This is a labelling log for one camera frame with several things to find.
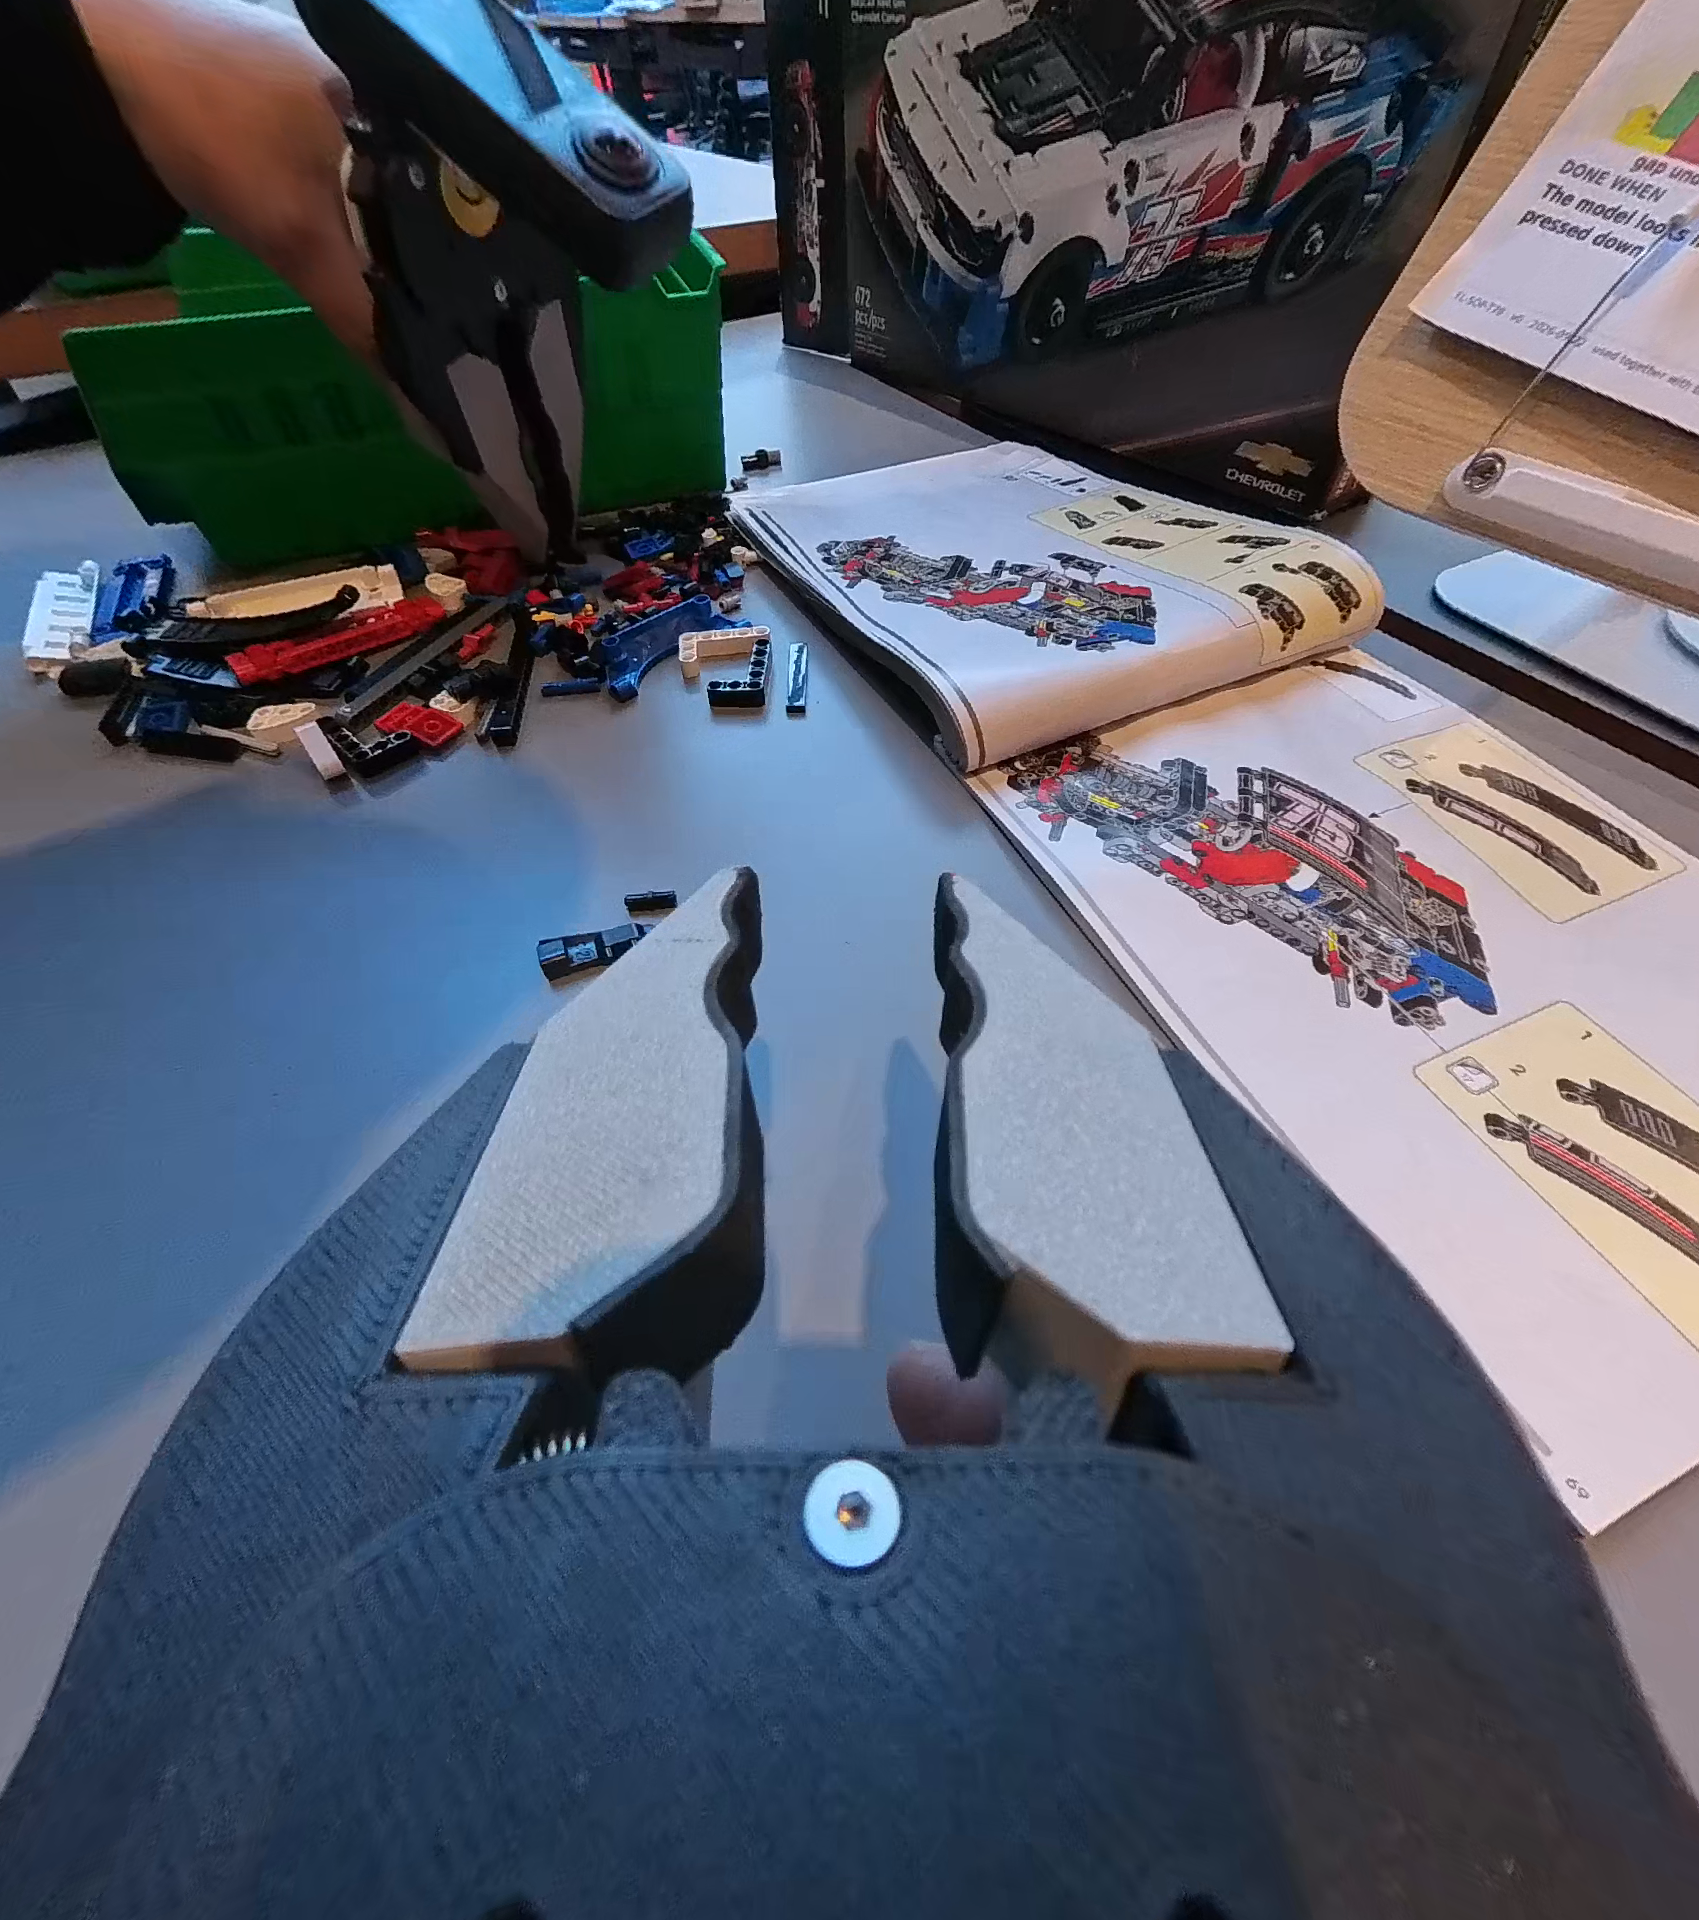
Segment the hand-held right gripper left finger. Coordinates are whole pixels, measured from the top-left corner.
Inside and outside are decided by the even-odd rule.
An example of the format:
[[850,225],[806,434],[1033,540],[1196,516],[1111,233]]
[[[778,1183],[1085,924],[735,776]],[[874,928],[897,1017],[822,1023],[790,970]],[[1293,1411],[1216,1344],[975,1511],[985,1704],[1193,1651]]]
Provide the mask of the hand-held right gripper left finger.
[[407,1374],[700,1376],[764,1298],[756,875],[720,868],[526,1045],[395,1339]]

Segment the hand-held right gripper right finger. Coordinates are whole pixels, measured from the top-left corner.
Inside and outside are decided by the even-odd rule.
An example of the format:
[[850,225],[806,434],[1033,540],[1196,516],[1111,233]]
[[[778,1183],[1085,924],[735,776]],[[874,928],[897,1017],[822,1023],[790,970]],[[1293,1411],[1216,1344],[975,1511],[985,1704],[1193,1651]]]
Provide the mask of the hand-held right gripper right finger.
[[1273,1376],[1293,1335],[1156,1034],[978,884],[940,875],[934,1302],[960,1376]]

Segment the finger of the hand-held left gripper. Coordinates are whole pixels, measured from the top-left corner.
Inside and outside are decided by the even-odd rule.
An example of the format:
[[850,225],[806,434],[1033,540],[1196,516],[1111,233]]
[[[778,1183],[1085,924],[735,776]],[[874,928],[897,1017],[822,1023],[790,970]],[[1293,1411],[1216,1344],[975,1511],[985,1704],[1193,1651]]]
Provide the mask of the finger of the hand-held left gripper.
[[587,408],[580,388],[580,277],[532,313],[532,503],[540,563],[567,560],[580,517]]
[[551,560],[551,319],[453,323],[444,347],[453,463],[516,540]]

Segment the black connector block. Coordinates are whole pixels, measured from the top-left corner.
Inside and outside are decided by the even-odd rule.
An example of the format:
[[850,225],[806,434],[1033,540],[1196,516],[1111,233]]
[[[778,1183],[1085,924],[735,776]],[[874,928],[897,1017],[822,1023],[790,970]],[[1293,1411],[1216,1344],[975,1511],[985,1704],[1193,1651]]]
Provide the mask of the black connector block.
[[535,940],[535,967],[550,985],[580,980],[587,972],[612,967],[623,953],[638,948],[651,936],[651,926],[623,924],[609,928],[567,932]]

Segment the pile of toy building bricks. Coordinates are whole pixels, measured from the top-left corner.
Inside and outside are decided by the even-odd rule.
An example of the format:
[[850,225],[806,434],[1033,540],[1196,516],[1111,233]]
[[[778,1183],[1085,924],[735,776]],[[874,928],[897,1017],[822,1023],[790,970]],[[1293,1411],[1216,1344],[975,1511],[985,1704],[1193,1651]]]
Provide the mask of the pile of toy building bricks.
[[756,557],[727,496],[580,531],[594,543],[557,563],[444,528],[218,593],[185,593],[168,553],[86,563],[38,578],[18,659],[93,705],[116,750],[202,765],[300,752],[325,787],[370,787],[462,747],[510,752],[540,686],[604,682],[595,642],[645,613],[707,593],[762,627],[741,615]]

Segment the building instruction booklet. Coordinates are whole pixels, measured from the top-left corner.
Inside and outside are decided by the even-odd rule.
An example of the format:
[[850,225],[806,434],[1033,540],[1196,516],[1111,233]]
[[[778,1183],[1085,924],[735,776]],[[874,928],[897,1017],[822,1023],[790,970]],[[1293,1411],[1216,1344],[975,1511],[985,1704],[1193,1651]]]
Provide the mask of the building instruction booklet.
[[1699,859],[1376,659],[1373,567],[1030,447],[746,543],[1430,1292],[1584,1532],[1699,1467]]

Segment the grey desk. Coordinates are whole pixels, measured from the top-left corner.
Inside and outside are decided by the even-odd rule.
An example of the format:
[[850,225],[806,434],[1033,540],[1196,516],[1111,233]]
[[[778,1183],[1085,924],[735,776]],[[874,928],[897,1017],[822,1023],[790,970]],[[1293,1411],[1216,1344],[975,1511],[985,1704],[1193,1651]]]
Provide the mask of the grey desk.
[[331,792],[302,754],[111,750],[18,665],[42,571],[171,553],[93,447],[0,463],[0,1788],[127,1496],[258,1287],[466,1075],[561,997],[540,939],[764,888],[751,1077],[766,1305],[723,1357],[723,1444],[890,1447],[883,1364],[938,1331],[932,892],[975,879],[1140,1005],[914,732],[814,635],[806,718],[709,718],[658,670],[635,705],[530,702]]

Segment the person's left hand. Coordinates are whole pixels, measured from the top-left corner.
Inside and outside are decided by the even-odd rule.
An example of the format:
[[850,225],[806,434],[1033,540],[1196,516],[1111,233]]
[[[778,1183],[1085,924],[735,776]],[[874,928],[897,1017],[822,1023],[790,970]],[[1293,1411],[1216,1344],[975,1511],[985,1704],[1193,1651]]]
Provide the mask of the person's left hand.
[[248,3],[72,3],[96,73],[185,216],[253,253],[376,363],[342,159],[349,110],[314,43]]

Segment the person's right hand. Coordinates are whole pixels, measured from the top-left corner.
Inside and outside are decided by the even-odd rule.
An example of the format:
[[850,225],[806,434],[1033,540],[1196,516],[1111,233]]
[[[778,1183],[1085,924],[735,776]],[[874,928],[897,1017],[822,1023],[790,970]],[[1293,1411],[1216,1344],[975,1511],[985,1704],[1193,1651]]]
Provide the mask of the person's right hand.
[[1011,1385],[990,1362],[963,1376],[943,1346],[911,1344],[890,1357],[883,1394],[902,1447],[982,1450],[1005,1438]]

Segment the green plastic bin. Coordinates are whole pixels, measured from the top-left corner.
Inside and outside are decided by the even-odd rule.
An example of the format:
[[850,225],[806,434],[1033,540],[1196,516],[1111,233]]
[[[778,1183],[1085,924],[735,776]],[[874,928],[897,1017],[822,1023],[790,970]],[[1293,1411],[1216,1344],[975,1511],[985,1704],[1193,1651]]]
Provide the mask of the green plastic bin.
[[[248,253],[209,227],[171,247],[181,319],[68,329],[64,355],[124,492],[234,567],[383,546],[476,516],[383,386]],[[723,257],[692,236],[645,290],[580,280],[578,516],[717,492]]]

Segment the blue curved arch panel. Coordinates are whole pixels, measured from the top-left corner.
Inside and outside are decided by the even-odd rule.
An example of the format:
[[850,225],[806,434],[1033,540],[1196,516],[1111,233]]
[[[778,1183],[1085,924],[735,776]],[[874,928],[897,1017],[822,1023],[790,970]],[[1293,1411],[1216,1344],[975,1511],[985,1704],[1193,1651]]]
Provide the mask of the blue curved arch panel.
[[720,615],[707,593],[678,599],[674,606],[645,613],[618,631],[595,642],[604,667],[604,692],[614,705],[631,705],[651,667],[678,656],[678,637],[692,631],[738,631],[741,622]]

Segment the black toy car box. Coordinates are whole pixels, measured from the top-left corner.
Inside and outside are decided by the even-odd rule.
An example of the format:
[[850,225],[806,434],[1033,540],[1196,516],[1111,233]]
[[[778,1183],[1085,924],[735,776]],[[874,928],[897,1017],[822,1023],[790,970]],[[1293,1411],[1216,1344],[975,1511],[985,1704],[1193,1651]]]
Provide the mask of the black toy car box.
[[1347,363],[1553,3],[766,3],[783,336],[1321,517]]

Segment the white ledge bar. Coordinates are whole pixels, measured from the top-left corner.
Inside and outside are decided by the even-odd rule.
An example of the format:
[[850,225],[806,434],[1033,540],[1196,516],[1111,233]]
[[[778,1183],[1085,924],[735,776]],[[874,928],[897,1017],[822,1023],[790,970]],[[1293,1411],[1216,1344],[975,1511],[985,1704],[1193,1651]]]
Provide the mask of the white ledge bar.
[[1699,516],[1581,472],[1507,452],[1501,479],[1472,496],[1459,463],[1441,488],[1452,517],[1539,560],[1699,619]]

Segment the wooden document board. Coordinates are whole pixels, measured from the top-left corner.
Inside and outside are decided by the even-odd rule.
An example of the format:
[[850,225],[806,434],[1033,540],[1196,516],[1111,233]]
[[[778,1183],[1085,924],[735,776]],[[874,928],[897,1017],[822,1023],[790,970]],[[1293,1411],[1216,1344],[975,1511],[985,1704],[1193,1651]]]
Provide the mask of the wooden document board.
[[[1419,319],[1411,303],[1469,245],[1640,7],[1567,3],[1560,9],[1388,290],[1380,319],[1366,325],[1341,394],[1341,444],[1358,479],[1376,498],[1490,536],[1452,517],[1441,503],[1441,488],[1485,447],[1539,366],[1441,332]],[[1581,472],[1699,516],[1699,435],[1557,374],[1504,434],[1504,452]]]

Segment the printed paper sheet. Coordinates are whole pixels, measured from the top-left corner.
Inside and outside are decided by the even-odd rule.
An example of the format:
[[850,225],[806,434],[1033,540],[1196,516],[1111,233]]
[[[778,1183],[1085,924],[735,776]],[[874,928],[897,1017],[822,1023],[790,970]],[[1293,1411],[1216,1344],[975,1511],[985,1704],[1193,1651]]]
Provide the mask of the printed paper sheet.
[[1441,332],[1699,435],[1699,3],[1642,3],[1413,297]]

